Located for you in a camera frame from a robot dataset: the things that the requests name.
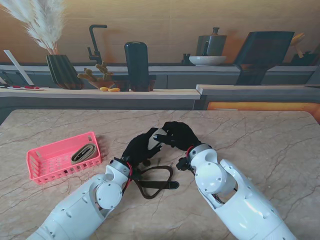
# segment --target orange wall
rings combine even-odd
[[[124,44],[145,42],[150,62],[180,62],[183,53],[195,54],[199,35],[212,27],[228,35],[223,55],[232,62],[252,31],[304,32],[301,50],[313,51],[320,43],[319,0],[65,0],[66,24],[58,41],[62,54],[73,62],[89,62],[92,46],[89,26],[96,29],[103,59],[125,62]],[[46,51],[25,33],[20,22],[0,12],[0,62],[8,61],[3,49],[20,62],[45,62]],[[294,49],[285,58],[290,61]]]

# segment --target black glove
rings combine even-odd
[[[182,151],[201,144],[192,129],[183,122],[167,121],[162,129],[167,132],[167,136],[157,134],[153,137],[154,140],[177,147]]]
[[[122,154],[122,158],[136,168],[140,163],[150,165],[148,159],[160,151],[161,146],[148,150],[149,139],[158,128],[151,128],[148,132],[140,134],[132,139]]]

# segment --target gray kettle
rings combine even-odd
[[[211,35],[199,36],[198,44],[196,47],[196,56],[205,54],[205,45],[208,42],[206,51],[207,56],[221,56],[226,43],[227,35],[219,35],[218,30],[220,27],[213,27]]]

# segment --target black faucet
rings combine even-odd
[[[95,35],[94,35],[94,28],[107,28],[107,25],[101,25],[101,24],[93,24],[89,27],[89,31],[90,31],[90,35],[91,35],[91,39],[92,39],[92,43],[93,43],[93,47],[94,47],[94,55],[92,55],[91,49],[88,46],[88,51],[89,51],[89,59],[90,60],[96,60],[97,64],[102,64],[102,59],[101,59],[101,54],[98,51],[98,47],[97,47],[97,43],[96,43],[96,39],[95,39]]]

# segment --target red object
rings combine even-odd
[[[185,155],[186,156],[188,156],[189,155],[189,153],[190,153],[190,151],[191,151],[191,149],[193,148],[194,146],[193,145],[191,145],[189,148],[188,148],[188,150],[186,151],[186,153],[185,153]]]
[[[98,156],[71,164],[71,157],[86,144],[95,144]],[[31,149],[26,154],[30,180],[45,184],[101,163],[101,154],[93,131]]]
[[[40,89],[37,86],[24,86],[25,89]]]
[[[132,166],[130,165],[130,163],[127,162],[126,164],[129,166],[130,176],[129,176],[128,181],[127,181],[126,184],[125,184],[124,189],[126,189],[126,188],[129,186],[129,184],[131,183],[131,181],[132,181],[131,176],[132,176],[132,173],[133,173],[133,169],[132,169]]]

